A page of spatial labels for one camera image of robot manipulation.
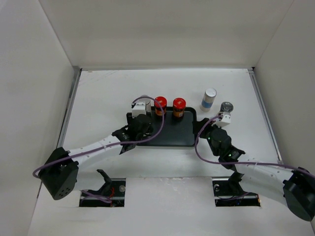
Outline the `red lid sauce jar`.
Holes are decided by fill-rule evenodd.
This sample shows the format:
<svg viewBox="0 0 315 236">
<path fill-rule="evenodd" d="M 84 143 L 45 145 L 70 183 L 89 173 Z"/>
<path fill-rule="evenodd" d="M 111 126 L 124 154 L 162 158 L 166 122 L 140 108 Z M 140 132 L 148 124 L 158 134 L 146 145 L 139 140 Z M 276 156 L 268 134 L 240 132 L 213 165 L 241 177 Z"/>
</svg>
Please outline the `red lid sauce jar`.
<svg viewBox="0 0 315 236">
<path fill-rule="evenodd" d="M 163 96 L 156 97 L 154 101 L 154 107 L 155 116 L 159 119 L 162 119 L 166 113 L 167 99 Z"/>
<path fill-rule="evenodd" d="M 173 111 L 172 116 L 175 119 L 182 119 L 184 117 L 184 111 L 186 108 L 186 101 L 183 98 L 175 98 L 173 100 Z"/>
</svg>

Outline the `white lid blue label shaker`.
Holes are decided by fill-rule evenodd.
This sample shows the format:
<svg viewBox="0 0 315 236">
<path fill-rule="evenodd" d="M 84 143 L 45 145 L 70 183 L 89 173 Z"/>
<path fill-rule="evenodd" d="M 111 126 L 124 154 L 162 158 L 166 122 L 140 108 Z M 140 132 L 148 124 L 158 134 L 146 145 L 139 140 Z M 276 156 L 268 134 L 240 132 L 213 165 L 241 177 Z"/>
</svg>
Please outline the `white lid blue label shaker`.
<svg viewBox="0 0 315 236">
<path fill-rule="evenodd" d="M 204 112 L 210 111 L 216 96 L 217 96 L 217 91 L 214 88 L 206 89 L 204 92 L 202 101 L 201 101 L 200 109 Z"/>
</svg>

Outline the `silver lid blue label shaker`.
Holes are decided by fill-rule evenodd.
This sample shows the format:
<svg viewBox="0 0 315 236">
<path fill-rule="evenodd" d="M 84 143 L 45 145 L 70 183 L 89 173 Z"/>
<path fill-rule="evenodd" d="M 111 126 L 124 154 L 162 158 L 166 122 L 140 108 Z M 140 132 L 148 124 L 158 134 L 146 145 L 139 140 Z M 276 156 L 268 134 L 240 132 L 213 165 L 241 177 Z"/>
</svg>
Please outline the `silver lid blue label shaker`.
<svg viewBox="0 0 315 236">
<path fill-rule="evenodd" d="M 151 112 L 151 99 L 147 98 L 147 95 L 142 95 L 142 99 L 140 99 L 139 101 L 146 104 L 146 113 L 150 113 Z"/>
</svg>

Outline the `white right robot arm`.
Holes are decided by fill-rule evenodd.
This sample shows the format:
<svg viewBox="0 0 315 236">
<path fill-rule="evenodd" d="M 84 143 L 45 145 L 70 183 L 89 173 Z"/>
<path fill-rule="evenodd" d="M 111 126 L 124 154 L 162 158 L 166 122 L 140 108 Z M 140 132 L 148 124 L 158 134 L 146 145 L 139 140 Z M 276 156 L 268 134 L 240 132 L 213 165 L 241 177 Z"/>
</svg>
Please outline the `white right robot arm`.
<svg viewBox="0 0 315 236">
<path fill-rule="evenodd" d="M 193 121 L 195 143 L 208 142 L 217 161 L 198 154 L 204 162 L 221 165 L 233 174 L 228 189 L 233 194 L 256 193 L 286 206 L 298 218 L 311 222 L 315 217 L 315 177 L 301 167 L 260 162 L 232 145 L 232 138 L 218 126 L 222 116 Z"/>
</svg>

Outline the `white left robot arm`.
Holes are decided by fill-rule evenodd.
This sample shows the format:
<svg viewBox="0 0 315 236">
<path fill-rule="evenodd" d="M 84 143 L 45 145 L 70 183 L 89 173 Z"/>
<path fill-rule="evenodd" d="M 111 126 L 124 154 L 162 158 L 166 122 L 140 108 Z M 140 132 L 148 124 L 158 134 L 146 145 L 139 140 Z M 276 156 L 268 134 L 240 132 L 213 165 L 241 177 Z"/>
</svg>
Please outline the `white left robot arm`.
<svg viewBox="0 0 315 236">
<path fill-rule="evenodd" d="M 121 155 L 150 137 L 152 119 L 140 114 L 131 123 L 91 145 L 72 150 L 55 149 L 38 170 L 38 177 L 54 200 L 66 197 L 74 190 L 78 173 L 105 157 Z"/>
</svg>

